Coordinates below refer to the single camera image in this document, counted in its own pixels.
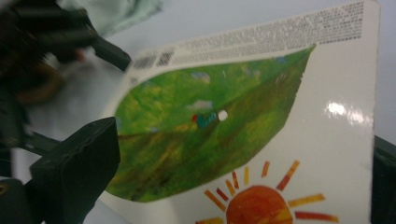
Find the sun illustration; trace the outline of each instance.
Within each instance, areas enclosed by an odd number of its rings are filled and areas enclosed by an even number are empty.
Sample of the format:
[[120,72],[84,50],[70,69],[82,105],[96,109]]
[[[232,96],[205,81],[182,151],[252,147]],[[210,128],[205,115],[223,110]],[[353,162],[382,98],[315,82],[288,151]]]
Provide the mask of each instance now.
[[[321,193],[289,201],[282,197],[282,191],[288,185],[299,165],[299,161],[294,161],[276,189],[266,186],[249,187],[249,169],[245,167],[243,176],[245,189],[240,190],[238,177],[236,172],[233,171],[232,180],[227,179],[225,181],[228,192],[219,188],[217,188],[216,193],[210,190],[205,191],[205,195],[225,213],[227,220],[224,221],[221,217],[214,217],[197,221],[195,224],[290,224],[293,223],[294,219],[338,223],[338,217],[333,215],[304,211],[291,212],[291,209],[294,210],[295,207],[325,200]],[[267,176],[269,168],[270,162],[266,161],[262,167],[262,178]]]

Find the blurry object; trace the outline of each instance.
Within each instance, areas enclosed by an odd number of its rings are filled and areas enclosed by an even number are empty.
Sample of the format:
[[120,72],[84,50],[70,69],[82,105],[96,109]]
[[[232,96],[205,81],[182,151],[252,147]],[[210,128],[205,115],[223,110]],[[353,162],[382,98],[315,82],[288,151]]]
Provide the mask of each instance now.
[[76,49],[95,54],[125,71],[130,56],[100,37],[85,9],[66,11],[54,1],[14,1],[0,14],[0,84],[12,93],[42,84],[32,71],[51,52],[60,61],[77,58]]
[[99,35],[111,35],[156,12],[161,0],[60,0],[66,9],[85,8]]
[[0,181],[0,206],[7,209],[0,223],[81,223],[120,163],[115,119],[89,123],[57,142],[25,130],[24,112],[4,88],[0,100],[0,150],[21,147],[42,156],[26,185]]

